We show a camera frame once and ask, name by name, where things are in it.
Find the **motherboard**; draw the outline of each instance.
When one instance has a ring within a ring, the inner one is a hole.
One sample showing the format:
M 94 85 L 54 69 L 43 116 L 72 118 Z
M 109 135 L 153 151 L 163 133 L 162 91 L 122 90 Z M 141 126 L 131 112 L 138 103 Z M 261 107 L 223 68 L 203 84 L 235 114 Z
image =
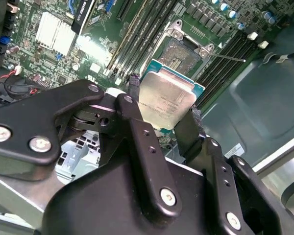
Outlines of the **motherboard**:
M 206 87 L 202 107 L 265 49 L 294 0 L 20 0 L 6 68 L 45 88 L 125 90 L 152 59 Z

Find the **blue capacitor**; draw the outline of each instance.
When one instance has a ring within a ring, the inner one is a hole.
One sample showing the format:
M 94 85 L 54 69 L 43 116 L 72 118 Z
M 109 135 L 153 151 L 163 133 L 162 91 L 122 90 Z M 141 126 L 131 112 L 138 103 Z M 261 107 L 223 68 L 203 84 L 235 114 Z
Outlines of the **blue capacitor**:
M 236 26 L 238 30 L 243 30 L 245 28 L 245 24 L 243 23 L 237 23 Z
M 226 3 L 221 3 L 219 6 L 220 11 L 225 11 L 228 8 L 228 5 Z
M 269 11 L 263 11 L 261 13 L 261 17 L 267 21 L 270 19 L 270 17 L 272 17 L 272 14 Z
M 233 10 L 229 10 L 227 13 L 228 18 L 233 19 L 236 16 L 236 12 Z
M 275 22 L 276 22 L 276 20 L 275 20 L 275 17 L 270 17 L 268 20 L 267 20 L 267 22 L 269 23 L 269 24 L 274 24 Z

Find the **sticker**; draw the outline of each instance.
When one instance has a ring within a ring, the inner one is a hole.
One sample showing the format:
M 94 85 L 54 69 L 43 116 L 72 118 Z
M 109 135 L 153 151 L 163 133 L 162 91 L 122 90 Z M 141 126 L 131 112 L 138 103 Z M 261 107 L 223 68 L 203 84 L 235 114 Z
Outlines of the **sticker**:
M 100 71 L 100 66 L 95 63 L 92 63 L 92 65 L 90 66 L 90 70 L 94 71 L 95 73 L 98 73 Z
M 226 154 L 225 154 L 225 157 L 229 158 L 231 157 L 232 155 L 236 155 L 236 156 L 241 156 L 245 153 L 243 147 L 241 146 L 240 143 L 238 143 L 237 145 L 235 145 L 230 151 L 228 151 Z

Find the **heatsink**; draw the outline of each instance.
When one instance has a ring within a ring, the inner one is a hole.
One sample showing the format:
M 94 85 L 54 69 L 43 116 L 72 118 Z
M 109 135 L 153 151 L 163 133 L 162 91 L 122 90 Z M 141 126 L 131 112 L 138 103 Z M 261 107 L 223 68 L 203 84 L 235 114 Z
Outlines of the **heatsink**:
M 35 41 L 40 46 L 67 56 L 76 34 L 71 27 L 49 12 L 44 12 L 38 27 Z

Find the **blue connector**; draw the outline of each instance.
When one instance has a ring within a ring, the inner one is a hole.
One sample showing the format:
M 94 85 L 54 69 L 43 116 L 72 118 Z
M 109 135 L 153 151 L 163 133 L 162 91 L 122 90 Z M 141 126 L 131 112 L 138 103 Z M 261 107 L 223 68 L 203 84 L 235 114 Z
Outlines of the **blue connector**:
M 113 6 L 113 3 L 114 3 L 114 0 L 108 0 L 108 1 L 106 2 L 106 5 L 105 5 L 105 7 L 104 7 L 104 10 L 105 10 L 106 12 L 110 12 L 110 10 L 111 10 L 111 8 L 112 8 L 112 6 Z
M 10 39 L 9 37 L 6 37 L 6 36 L 2 36 L 2 37 L 0 37 L 0 42 L 1 42 L 2 44 L 9 44 L 10 41 L 11 41 L 11 39 Z

